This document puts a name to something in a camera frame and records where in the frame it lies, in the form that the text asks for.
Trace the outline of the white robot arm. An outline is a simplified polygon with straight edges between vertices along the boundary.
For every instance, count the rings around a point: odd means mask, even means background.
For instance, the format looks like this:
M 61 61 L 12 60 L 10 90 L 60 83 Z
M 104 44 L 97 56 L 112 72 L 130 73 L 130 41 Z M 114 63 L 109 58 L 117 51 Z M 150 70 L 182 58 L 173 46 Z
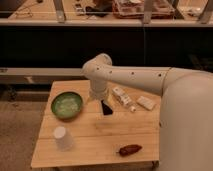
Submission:
M 107 97 L 109 81 L 161 97 L 155 171 L 213 171 L 213 73 L 114 66 L 105 53 L 87 61 L 82 70 L 94 99 Z

